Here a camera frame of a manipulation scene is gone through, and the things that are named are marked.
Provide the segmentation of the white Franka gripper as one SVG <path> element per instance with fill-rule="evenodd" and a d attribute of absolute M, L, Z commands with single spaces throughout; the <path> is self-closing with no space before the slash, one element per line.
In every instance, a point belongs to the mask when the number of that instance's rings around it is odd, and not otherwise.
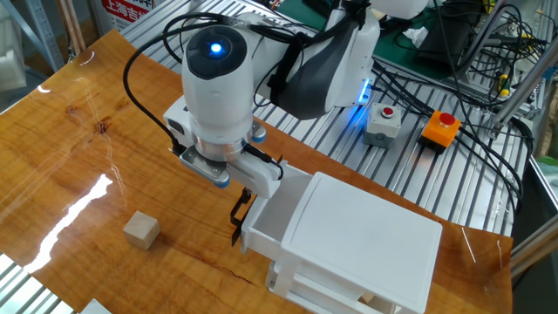
<path fill-rule="evenodd" d="M 184 151 L 178 154 L 182 165 L 225 188 L 237 181 L 242 190 L 240 204 L 249 204 L 254 193 L 264 198 L 273 196 L 280 186 L 282 169 L 273 160 L 266 162 L 245 149 L 251 147 L 250 138 L 230 146 L 214 145 L 200 139 L 191 126 L 192 114 L 183 97 L 179 97 L 164 113 L 164 121 Z"/>

